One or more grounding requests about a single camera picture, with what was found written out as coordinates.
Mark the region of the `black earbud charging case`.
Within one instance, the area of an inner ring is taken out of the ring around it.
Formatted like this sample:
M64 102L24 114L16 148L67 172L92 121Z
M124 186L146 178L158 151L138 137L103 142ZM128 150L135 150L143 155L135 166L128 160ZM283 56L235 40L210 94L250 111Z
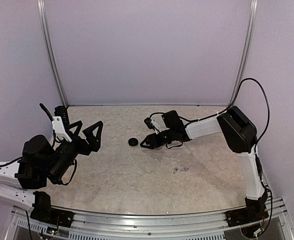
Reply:
M137 138L132 137L132 138L130 138L130 139L128 140L128 144L129 144L131 147L135 147L135 146L137 146L137 145L139 144L139 141L138 141Z

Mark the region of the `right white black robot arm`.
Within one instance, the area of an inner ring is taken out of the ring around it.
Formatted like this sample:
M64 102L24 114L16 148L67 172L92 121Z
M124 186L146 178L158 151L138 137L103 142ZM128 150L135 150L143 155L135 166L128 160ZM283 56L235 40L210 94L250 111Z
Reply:
M162 113L161 118L165 130L160 130L150 117L144 120L154 133L145 137L140 144L142 148L154 150L162 146L167 147L172 142L183 144L203 136L222 133L229 149L237 155L244 174L246 207L242 211L242 217L247 222L253 222L261 215L268 194L262 179L257 129L237 106L195 120L187 120L175 110Z

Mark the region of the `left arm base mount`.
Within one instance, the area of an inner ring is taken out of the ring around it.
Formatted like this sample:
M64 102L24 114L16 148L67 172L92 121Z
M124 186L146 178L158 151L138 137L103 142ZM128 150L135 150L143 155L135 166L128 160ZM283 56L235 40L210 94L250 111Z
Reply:
M43 223L55 225L57 227L71 228L75 213L52 207L50 196L43 191L35 191L34 203L30 217Z

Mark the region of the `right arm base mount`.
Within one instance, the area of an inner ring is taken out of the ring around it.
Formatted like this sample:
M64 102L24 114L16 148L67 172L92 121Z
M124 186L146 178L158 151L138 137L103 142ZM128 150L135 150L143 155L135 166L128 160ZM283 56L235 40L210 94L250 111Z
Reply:
M236 227L266 219L269 217L266 208L267 197L258 200L245 198L246 206L243 208L229 210L225 213L228 227Z

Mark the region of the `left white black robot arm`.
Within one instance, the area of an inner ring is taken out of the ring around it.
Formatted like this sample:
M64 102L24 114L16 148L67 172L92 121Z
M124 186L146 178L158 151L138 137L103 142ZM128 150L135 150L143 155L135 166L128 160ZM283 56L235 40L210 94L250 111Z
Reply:
M45 136L39 134L24 143L22 155L10 162L0 162L0 200L30 211L43 198L36 212L44 221L50 223L57 217L51 207L50 196L41 189L48 182L53 185L67 186L63 181L69 168L77 169L77 156L88 156L99 151L103 122L87 127L82 131L82 121L64 126L61 117L51 120L54 140L53 147Z

